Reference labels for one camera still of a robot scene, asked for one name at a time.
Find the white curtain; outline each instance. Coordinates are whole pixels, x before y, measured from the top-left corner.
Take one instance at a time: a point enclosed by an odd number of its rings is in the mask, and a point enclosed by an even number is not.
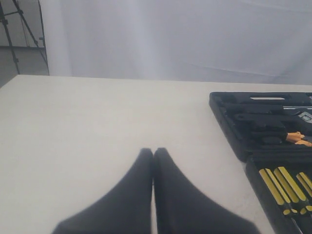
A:
[[[42,0],[51,75],[312,84],[311,0]]]

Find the black tool case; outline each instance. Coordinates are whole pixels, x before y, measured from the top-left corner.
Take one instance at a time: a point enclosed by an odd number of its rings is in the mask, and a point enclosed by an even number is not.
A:
[[[285,217],[259,170],[285,167],[312,204],[296,175],[312,179],[312,147],[286,140],[300,132],[312,142],[312,93],[213,92],[211,109],[239,160],[277,234],[312,234],[309,213]]]

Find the tool case lid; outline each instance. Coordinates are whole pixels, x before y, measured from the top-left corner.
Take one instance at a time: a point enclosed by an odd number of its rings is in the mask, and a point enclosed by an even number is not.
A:
[[[251,156],[311,154],[312,147],[286,140],[288,133],[312,136],[311,96],[298,92],[213,92],[209,103],[236,156],[246,161]]]

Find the white tabletop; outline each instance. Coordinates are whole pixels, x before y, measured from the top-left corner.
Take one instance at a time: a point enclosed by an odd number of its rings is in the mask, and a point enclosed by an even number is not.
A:
[[[166,147],[208,197],[273,230],[209,105],[213,91],[312,86],[17,76],[0,89],[0,232],[49,234]],[[155,220],[153,232],[156,233]]]

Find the camera tripod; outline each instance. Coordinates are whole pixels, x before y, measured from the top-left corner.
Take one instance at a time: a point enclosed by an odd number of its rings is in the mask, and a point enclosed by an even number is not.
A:
[[[38,45],[38,41],[35,39],[35,36],[34,34],[32,33],[25,17],[24,17],[24,13],[23,11],[20,9],[20,6],[19,4],[17,3],[17,0],[12,0],[13,4],[15,5],[15,8],[16,8],[16,11],[14,12],[11,12],[11,13],[7,13],[5,14],[4,11],[3,11],[3,7],[2,7],[2,4],[1,4],[1,0],[0,0],[0,22],[3,24],[4,26],[4,30],[5,30],[5,34],[6,34],[6,37],[8,39],[8,42],[9,42],[9,47],[10,47],[10,50],[11,50],[11,53],[12,53],[12,57],[13,57],[13,62],[15,64],[15,67],[16,67],[16,70],[18,72],[18,74],[20,74],[20,68],[19,68],[19,59],[16,57],[16,54],[15,54],[15,51],[14,51],[14,47],[12,45],[12,40],[11,40],[11,36],[10,36],[10,33],[9,33],[9,29],[8,29],[8,20],[5,18],[6,16],[8,15],[13,15],[13,14],[19,14],[20,15],[20,18],[22,20],[22,22],[24,23],[24,25],[26,26],[26,29],[28,30],[29,32],[29,35],[31,36],[32,40],[34,41],[34,44],[36,45],[36,47],[39,49],[39,52],[42,56],[42,59],[44,61],[44,63],[48,66],[48,62],[47,62],[47,59],[46,57],[43,55],[43,52],[41,51],[39,45]]]

